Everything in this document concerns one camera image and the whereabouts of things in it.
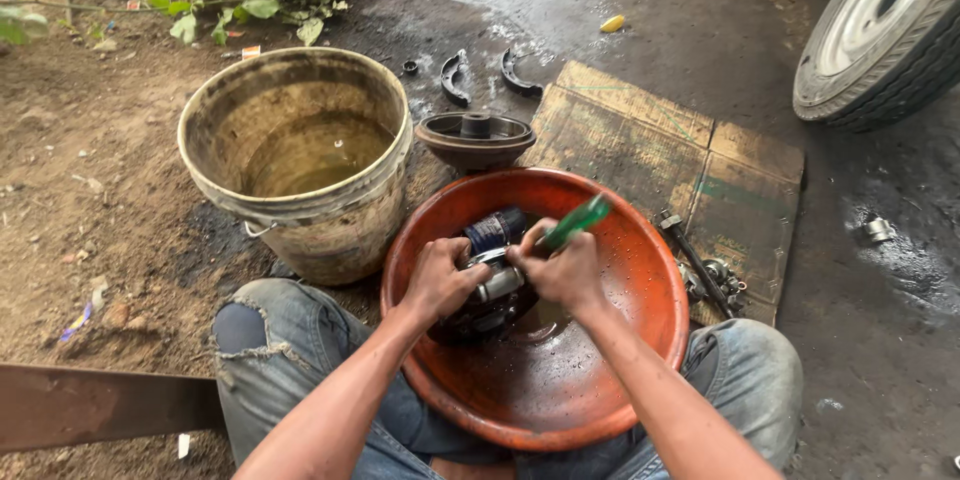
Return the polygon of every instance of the hand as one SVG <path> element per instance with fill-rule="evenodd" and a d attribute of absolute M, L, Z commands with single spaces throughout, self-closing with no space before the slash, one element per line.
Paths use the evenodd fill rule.
<path fill-rule="evenodd" d="M 494 272 L 485 264 L 474 265 L 463 271 L 457 269 L 457 260 L 469 255 L 471 241 L 467 238 L 441 238 L 428 241 L 416 258 L 410 286 L 403 296 L 422 322 L 432 325 L 467 301 L 467 296 Z"/>
<path fill-rule="evenodd" d="M 507 259 L 527 275 L 542 299 L 559 303 L 578 318 L 578 314 L 607 301 L 600 283 L 596 239 L 590 233 L 577 233 L 550 260 L 531 257 L 534 243 L 556 225 L 554 219 L 538 221 L 519 247 L 507 247 Z"/>

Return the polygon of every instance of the rusty metal bar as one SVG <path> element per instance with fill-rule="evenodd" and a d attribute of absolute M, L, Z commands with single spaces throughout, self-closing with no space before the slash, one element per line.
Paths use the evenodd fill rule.
<path fill-rule="evenodd" d="M 0 452 L 221 427 L 215 379 L 0 363 Z"/>

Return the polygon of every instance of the yellow lemon piece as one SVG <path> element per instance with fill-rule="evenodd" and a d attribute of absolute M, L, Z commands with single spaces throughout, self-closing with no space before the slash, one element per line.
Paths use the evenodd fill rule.
<path fill-rule="evenodd" d="M 611 34 L 620 29 L 620 26 L 623 26 L 623 15 L 617 15 L 610 20 L 607 20 L 600 26 L 601 32 L 607 32 Z"/>

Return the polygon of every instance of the concrete floor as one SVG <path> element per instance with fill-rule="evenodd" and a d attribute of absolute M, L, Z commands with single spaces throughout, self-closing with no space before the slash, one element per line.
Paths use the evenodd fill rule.
<path fill-rule="evenodd" d="M 870 135 L 801 123 L 794 69 L 828 1 L 355 0 L 362 17 L 334 44 L 388 66 L 417 59 L 421 75 L 404 79 L 416 118 L 449 108 L 436 73 L 460 48 L 474 109 L 529 118 L 535 104 L 498 80 L 499 54 L 513 46 L 531 54 L 517 66 L 523 78 L 550 80 L 575 59 L 803 147 L 806 188 L 777 324 L 806 379 L 789 477 L 954 477 L 960 93 Z M 597 32 L 615 14 L 627 28 Z M 856 228 L 873 214 L 899 239 L 859 240 Z"/>

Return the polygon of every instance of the bucket handle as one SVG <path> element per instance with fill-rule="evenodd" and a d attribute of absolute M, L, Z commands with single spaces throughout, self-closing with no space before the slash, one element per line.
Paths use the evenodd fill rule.
<path fill-rule="evenodd" d="M 243 222 L 243 228 L 244 228 L 244 230 L 246 230 L 246 235 L 249 236 L 249 237 L 251 237 L 251 238 L 260 238 L 261 236 L 267 234 L 268 232 L 270 232 L 270 231 L 273 230 L 274 228 L 277 228 L 278 226 L 279 226 L 278 223 L 277 223 L 276 221 L 273 221 L 272 223 L 270 223 L 270 226 L 269 226 L 269 227 L 261 230 L 260 232 L 254 232 L 254 231 L 250 230 L 250 222 L 249 222 L 249 221 L 244 221 L 244 222 Z"/>

